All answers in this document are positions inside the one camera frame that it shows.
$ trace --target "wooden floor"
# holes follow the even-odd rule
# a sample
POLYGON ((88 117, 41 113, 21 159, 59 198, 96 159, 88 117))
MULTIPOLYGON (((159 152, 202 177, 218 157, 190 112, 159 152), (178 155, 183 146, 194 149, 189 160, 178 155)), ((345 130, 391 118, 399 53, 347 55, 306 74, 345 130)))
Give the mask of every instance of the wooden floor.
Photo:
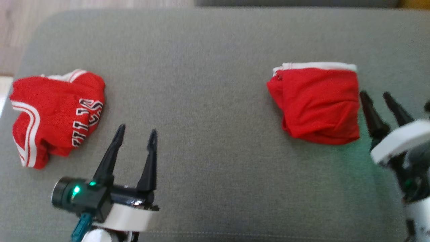
POLYGON ((74 9, 193 6, 194 0, 0 0, 0 75, 15 74, 36 27, 56 13, 74 9))

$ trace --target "gray fabric surface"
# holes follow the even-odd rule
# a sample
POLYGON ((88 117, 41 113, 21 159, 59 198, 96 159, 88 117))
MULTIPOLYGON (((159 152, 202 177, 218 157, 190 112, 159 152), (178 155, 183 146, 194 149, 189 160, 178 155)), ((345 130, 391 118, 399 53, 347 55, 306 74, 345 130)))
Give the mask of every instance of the gray fabric surface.
POLYGON ((384 120, 390 91, 424 117, 430 14, 356 9, 78 11, 44 22, 17 78, 84 68, 106 82, 96 132, 68 158, 22 168, 18 116, 0 119, 0 241, 67 241, 77 218, 50 204, 63 176, 91 177, 127 124, 116 182, 134 185, 152 128, 159 132, 156 204, 162 222, 140 241, 401 241, 401 196, 373 165, 370 139, 326 146, 290 138, 265 82, 282 62, 359 67, 384 120))
POLYGON ((394 8, 399 0, 194 0, 196 6, 332 6, 394 8))

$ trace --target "robotic arm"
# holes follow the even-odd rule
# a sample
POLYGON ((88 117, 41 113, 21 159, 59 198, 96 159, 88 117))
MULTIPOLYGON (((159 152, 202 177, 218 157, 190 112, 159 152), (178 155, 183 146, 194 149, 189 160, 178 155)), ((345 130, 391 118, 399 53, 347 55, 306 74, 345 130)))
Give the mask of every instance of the robotic arm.
POLYGON ((408 238, 405 242, 430 242, 430 121, 415 120, 390 93, 384 99, 399 128, 390 133, 366 92, 360 93, 373 162, 391 169, 403 192, 408 238))
POLYGON ((113 176, 125 129, 120 125, 92 179, 63 177, 54 187, 52 205, 80 218, 71 242, 137 242, 139 232, 158 222, 157 132, 151 132, 142 177, 132 188, 114 184, 113 176))

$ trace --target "folded red shirt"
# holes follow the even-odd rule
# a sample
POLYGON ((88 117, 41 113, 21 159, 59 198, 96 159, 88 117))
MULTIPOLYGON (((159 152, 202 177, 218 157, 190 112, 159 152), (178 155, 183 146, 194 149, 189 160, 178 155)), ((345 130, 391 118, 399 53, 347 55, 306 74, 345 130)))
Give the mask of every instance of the folded red shirt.
POLYGON ((104 81, 75 70, 32 76, 13 83, 13 109, 21 114, 13 138, 24 167, 42 169, 49 155, 68 156, 97 128, 104 105, 104 81))
POLYGON ((292 137, 340 145, 360 138, 356 66, 340 62, 283 63, 267 88, 292 137))

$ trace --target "red basketball jersey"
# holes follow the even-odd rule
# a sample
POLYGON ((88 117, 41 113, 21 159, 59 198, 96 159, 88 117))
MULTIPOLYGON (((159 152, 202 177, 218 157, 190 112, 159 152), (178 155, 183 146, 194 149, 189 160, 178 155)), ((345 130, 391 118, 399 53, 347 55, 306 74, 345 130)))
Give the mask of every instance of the red basketball jersey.
POLYGON ((104 87, 101 77, 80 69, 15 81, 10 100, 21 114, 12 133, 22 166, 41 169, 48 153, 68 156, 79 147, 97 128, 104 87))

